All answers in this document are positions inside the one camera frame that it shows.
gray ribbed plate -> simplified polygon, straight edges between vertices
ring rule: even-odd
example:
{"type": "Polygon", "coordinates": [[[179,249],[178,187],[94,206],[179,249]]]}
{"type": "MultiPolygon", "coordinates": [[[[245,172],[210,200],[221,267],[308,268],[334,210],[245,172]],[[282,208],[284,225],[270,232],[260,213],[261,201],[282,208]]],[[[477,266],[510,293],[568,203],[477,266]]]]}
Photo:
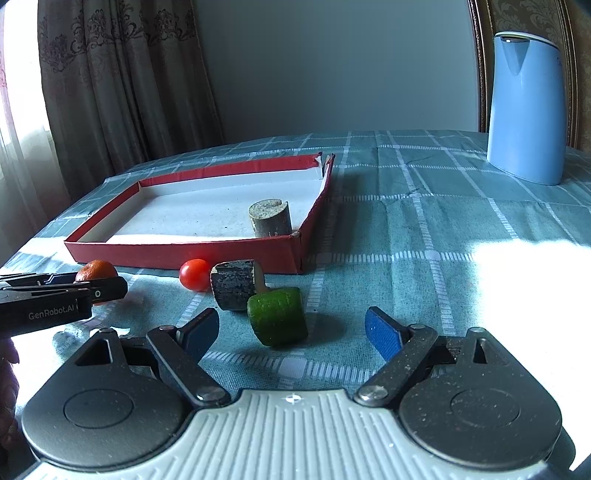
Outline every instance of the gray ribbed plate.
{"type": "Polygon", "coordinates": [[[224,408],[198,412],[162,454],[97,475],[47,463],[27,480],[550,480],[544,463],[499,473],[461,469],[412,442],[383,408],[345,390],[245,390],[224,408]]]}

green cucumber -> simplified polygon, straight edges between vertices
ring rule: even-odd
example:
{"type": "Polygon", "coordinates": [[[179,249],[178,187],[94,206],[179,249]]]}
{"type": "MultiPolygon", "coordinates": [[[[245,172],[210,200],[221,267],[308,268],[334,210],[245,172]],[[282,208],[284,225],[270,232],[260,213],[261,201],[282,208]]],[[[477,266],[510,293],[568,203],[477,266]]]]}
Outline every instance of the green cucumber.
{"type": "Polygon", "coordinates": [[[266,346],[296,343],[308,337],[308,327],[297,287],[253,295],[246,306],[252,330],[266,346]]]}

tablecloth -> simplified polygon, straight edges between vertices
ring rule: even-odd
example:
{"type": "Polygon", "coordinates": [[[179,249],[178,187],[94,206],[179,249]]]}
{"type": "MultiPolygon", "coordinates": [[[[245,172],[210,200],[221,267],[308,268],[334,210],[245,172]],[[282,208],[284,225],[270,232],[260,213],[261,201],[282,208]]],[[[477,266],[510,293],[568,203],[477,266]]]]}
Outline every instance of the tablecloth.
{"type": "MultiPolygon", "coordinates": [[[[486,145],[487,135],[475,132],[351,131],[265,138],[141,164],[50,222],[1,272],[77,270],[65,236],[139,179],[253,158],[335,153],[306,273],[267,275],[272,287],[301,288],[308,340],[267,348],[245,314],[219,310],[220,335],[201,366],[234,396],[240,388],[352,393],[384,364],[365,337],[368,307],[445,335],[484,326],[556,398],[580,461],[591,453],[591,163],[569,148],[562,183],[543,186],[488,164],[486,145]]],[[[128,295],[95,307],[90,323],[15,338],[19,409],[92,328],[143,335],[217,306],[210,293],[183,288],[175,271],[118,270],[128,295]]]]}

human hand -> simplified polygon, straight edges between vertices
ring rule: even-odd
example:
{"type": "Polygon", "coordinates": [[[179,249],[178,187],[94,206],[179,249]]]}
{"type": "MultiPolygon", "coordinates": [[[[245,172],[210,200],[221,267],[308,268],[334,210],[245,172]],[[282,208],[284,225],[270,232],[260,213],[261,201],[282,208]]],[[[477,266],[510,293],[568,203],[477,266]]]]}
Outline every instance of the human hand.
{"type": "Polygon", "coordinates": [[[12,364],[19,363],[16,347],[12,340],[0,340],[0,445],[10,450],[18,432],[18,423],[14,418],[17,404],[18,381],[12,370],[12,364]]]}

electric kettle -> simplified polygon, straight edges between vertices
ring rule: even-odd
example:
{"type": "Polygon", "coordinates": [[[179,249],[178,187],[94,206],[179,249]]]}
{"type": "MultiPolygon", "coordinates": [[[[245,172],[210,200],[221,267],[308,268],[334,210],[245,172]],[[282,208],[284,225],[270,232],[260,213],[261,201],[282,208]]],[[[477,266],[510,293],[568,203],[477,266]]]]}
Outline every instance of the electric kettle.
{"type": "Polygon", "coordinates": [[[529,33],[497,33],[487,160],[515,177],[557,185],[566,129],[558,47],[529,33]]]}

